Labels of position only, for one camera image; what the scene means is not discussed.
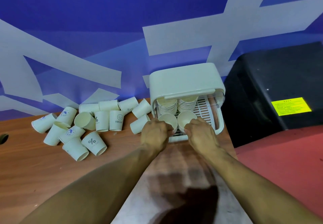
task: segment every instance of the cup storage box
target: cup storage box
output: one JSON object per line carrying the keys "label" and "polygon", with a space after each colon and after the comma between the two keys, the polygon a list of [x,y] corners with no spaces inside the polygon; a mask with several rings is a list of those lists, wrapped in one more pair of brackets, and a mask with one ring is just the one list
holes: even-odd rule
{"label": "cup storage box", "polygon": [[[208,122],[216,134],[223,130],[221,106],[225,87],[213,63],[156,71],[149,76],[149,82],[151,113],[155,118],[165,113],[178,117],[180,112],[189,110]],[[174,107],[175,101],[177,110],[168,108]],[[169,142],[187,139],[187,135],[178,129]]]}

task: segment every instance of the forearm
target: forearm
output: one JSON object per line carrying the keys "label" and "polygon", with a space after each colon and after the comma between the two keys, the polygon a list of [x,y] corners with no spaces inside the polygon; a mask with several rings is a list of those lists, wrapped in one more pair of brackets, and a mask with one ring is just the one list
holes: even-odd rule
{"label": "forearm", "polygon": [[255,224],[323,223],[283,189],[245,167],[223,149],[209,152],[205,158],[223,177]]}
{"label": "forearm", "polygon": [[110,223],[157,155],[153,149],[140,146],[62,189],[22,223]]}

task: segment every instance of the hand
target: hand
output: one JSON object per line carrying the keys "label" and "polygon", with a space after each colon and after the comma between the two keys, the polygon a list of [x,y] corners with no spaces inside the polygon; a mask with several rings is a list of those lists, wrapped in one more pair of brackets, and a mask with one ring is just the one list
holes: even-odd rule
{"label": "hand", "polygon": [[214,129],[201,117],[192,119],[184,129],[189,143],[202,156],[220,149]]}
{"label": "hand", "polygon": [[160,153],[165,149],[168,138],[173,134],[173,127],[170,124],[153,118],[141,131],[141,144]]}

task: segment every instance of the stack of paper cups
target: stack of paper cups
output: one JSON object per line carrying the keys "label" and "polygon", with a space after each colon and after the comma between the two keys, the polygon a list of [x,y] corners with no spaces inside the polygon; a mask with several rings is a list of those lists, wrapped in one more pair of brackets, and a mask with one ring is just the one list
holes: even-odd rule
{"label": "stack of paper cups", "polygon": [[184,127],[186,124],[190,123],[192,119],[197,119],[197,116],[191,111],[181,112],[177,117],[178,128],[182,134],[186,135]]}
{"label": "stack of paper cups", "polygon": [[63,146],[63,150],[71,155],[76,161],[81,161],[89,154],[85,146],[82,145],[82,140],[79,137],[74,137]]}
{"label": "stack of paper cups", "polygon": [[143,99],[138,106],[136,106],[133,110],[132,113],[136,116],[136,118],[140,118],[143,115],[150,113],[151,112],[151,106],[146,101],[146,99]]}
{"label": "stack of paper cups", "polygon": [[119,107],[121,111],[124,112],[124,115],[128,114],[132,111],[136,106],[138,106],[138,101],[135,97],[131,97],[129,99],[119,101]]}
{"label": "stack of paper cups", "polygon": [[72,107],[66,107],[61,114],[56,119],[57,122],[61,122],[66,127],[71,127],[73,120],[75,118],[75,115],[77,113],[77,110]]}
{"label": "stack of paper cups", "polygon": [[110,111],[110,130],[111,131],[121,131],[124,119],[123,111]]}
{"label": "stack of paper cups", "polygon": [[94,115],[95,115],[96,131],[99,131],[99,132],[109,131],[110,112],[99,111],[99,112],[96,112]]}
{"label": "stack of paper cups", "polygon": [[45,137],[44,143],[50,146],[56,146],[59,143],[59,137],[68,130],[61,122],[54,122],[52,128]]}
{"label": "stack of paper cups", "polygon": [[157,99],[160,114],[170,113],[175,115],[177,112],[177,100],[165,100],[163,97]]}
{"label": "stack of paper cups", "polygon": [[118,100],[105,100],[99,102],[100,111],[120,110]]}
{"label": "stack of paper cups", "polygon": [[88,112],[79,113],[74,119],[74,124],[80,128],[95,130],[95,119]]}
{"label": "stack of paper cups", "polygon": [[198,96],[190,96],[190,97],[180,99],[177,105],[178,111],[179,112],[193,111],[196,106],[197,99],[198,99]]}
{"label": "stack of paper cups", "polygon": [[165,113],[158,118],[159,121],[165,121],[165,123],[170,124],[173,127],[173,132],[176,133],[177,131],[177,118],[170,114]]}
{"label": "stack of paper cups", "polygon": [[89,149],[95,156],[101,155],[107,149],[107,145],[96,131],[84,137],[82,145]]}
{"label": "stack of paper cups", "polygon": [[84,133],[85,133],[84,129],[74,125],[72,128],[69,128],[67,132],[65,132],[64,134],[61,134],[61,136],[59,137],[59,140],[65,144],[75,137],[81,137]]}
{"label": "stack of paper cups", "polygon": [[92,116],[94,116],[95,112],[100,111],[99,103],[94,104],[81,104],[79,106],[79,113],[81,112],[89,112]]}
{"label": "stack of paper cups", "polygon": [[31,126],[38,133],[45,133],[47,130],[49,130],[53,126],[56,118],[57,118],[56,114],[51,113],[51,114],[43,116],[35,121],[32,121]]}
{"label": "stack of paper cups", "polygon": [[148,117],[148,115],[147,114],[143,115],[142,117],[140,117],[139,119],[137,119],[136,121],[130,124],[131,131],[134,134],[141,133],[142,128],[145,126],[145,124],[148,121],[150,121],[150,118]]}

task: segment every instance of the yellow label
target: yellow label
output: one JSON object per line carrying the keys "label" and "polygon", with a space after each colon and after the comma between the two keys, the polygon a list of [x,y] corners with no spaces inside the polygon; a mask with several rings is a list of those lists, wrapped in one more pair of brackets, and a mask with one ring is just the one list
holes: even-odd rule
{"label": "yellow label", "polygon": [[287,100],[277,100],[272,101],[278,116],[311,112],[311,108],[306,104],[303,97],[287,99]]}

